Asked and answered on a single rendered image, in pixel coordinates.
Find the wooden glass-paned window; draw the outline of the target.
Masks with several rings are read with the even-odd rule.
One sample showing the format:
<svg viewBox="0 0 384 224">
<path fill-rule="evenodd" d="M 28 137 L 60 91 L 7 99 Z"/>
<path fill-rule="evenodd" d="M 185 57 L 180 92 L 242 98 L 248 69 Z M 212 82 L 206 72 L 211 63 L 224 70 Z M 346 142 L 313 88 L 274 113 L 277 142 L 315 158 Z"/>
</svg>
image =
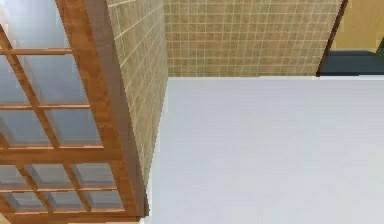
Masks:
<svg viewBox="0 0 384 224">
<path fill-rule="evenodd" d="M 105 0 L 0 0 L 0 216 L 130 224 L 148 213 Z"/>
</svg>

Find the brown wooden door frame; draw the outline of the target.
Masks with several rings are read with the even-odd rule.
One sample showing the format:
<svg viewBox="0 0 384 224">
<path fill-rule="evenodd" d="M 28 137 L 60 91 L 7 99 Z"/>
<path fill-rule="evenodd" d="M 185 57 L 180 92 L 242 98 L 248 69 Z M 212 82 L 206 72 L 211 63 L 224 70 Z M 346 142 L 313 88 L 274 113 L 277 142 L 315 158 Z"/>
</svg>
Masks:
<svg viewBox="0 0 384 224">
<path fill-rule="evenodd" d="M 338 30 L 338 28 L 340 26 L 340 23 L 341 23 L 341 20 L 343 18 L 343 15 L 344 15 L 345 9 L 347 7 L 348 1 L 349 0 L 342 0 L 342 2 L 340 4 L 337 16 L 335 18 L 334 24 L 332 26 L 332 29 L 331 29 L 331 32 L 330 32 L 330 35 L 329 35 L 329 38 L 327 40 L 327 44 L 325 46 L 325 49 L 323 51 L 323 55 L 321 57 L 321 60 L 319 62 L 319 65 L 318 65 L 318 68 L 317 68 L 317 71 L 316 71 L 316 74 L 315 74 L 316 77 L 320 77 L 321 76 L 322 67 L 323 67 L 323 65 L 324 65 L 324 63 L 326 61 L 327 55 L 328 55 L 328 53 L 329 53 L 329 51 L 331 49 L 331 46 L 333 44 L 333 41 L 335 39 L 337 30 Z"/>
</svg>

